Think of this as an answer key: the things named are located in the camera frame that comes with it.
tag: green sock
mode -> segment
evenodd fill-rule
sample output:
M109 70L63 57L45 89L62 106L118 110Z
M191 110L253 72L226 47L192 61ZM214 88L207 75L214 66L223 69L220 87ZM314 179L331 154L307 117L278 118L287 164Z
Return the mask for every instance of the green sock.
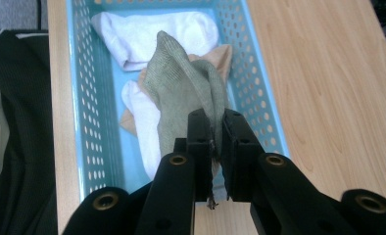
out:
M175 138L187 137L188 115L198 109L204 109L210 120L220 154L227 100L224 83L211 63L190 62L181 45L160 31L143 84L161 111L158 132L162 156L172 152Z

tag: brass insert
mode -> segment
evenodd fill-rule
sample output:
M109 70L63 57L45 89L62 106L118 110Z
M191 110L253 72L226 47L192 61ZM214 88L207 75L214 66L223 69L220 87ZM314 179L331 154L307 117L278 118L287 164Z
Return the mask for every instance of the brass insert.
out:
M98 211L106 211L113 208L118 203L118 195L114 192L106 192L98 196L93 201L93 208Z
M268 156L265 160L271 165L285 166L285 161L277 156Z
M375 213L385 213L386 206L378 200L369 197L367 195L357 195L355 197L356 202L365 210Z
M187 159L184 156L177 155L169 158L169 162L172 165L183 165L187 162Z

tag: beige cloth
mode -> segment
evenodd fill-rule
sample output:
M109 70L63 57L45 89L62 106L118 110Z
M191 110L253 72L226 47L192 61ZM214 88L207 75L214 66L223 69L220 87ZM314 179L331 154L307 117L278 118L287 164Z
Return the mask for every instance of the beige cloth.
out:
M227 77L230 71L230 61L232 59L232 47L230 45L221 45L203 57L196 55L189 55L189 60L191 62L198 60L209 61L216 69L223 82L226 83ZM138 86L141 91L145 94L148 94L147 90L144 88L143 81L145 79L147 69L143 69L138 76ZM120 125L129 131L130 133L136 135L135 120L133 114L129 110L125 110L120 121Z

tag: table surface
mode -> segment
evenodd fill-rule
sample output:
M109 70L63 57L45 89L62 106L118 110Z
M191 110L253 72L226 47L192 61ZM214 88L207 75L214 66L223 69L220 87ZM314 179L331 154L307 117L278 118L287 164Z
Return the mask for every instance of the table surface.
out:
M48 0L59 228L79 204L65 1ZM337 200L386 197L386 39L369 0L248 0L291 158ZM196 209L196 234L255 234L248 204Z

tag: blue plastic basket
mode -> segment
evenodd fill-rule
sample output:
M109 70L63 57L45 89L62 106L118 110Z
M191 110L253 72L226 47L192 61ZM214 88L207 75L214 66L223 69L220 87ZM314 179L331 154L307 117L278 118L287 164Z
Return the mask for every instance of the blue plastic basket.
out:
M200 11L233 46L227 82L232 109L242 113L267 152L288 156L265 64L245 0L69 0L72 91L80 199L105 186L133 192L149 182L136 137L119 126L123 85L138 72L122 71L91 27L100 12L121 16ZM219 174L215 184L221 184Z

